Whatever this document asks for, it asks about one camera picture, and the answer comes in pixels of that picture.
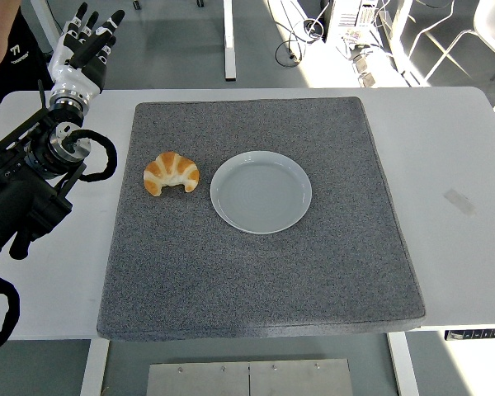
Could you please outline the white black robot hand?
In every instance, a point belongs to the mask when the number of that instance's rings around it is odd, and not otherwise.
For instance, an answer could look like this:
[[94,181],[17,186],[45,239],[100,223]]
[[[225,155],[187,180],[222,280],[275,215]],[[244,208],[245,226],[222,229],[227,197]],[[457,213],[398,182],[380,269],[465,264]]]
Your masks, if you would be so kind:
[[53,95],[75,92],[79,99],[90,101],[105,86],[107,60],[125,12],[117,10],[97,26],[99,14],[93,12],[86,16],[87,9],[88,5],[82,3],[66,22],[49,62]]

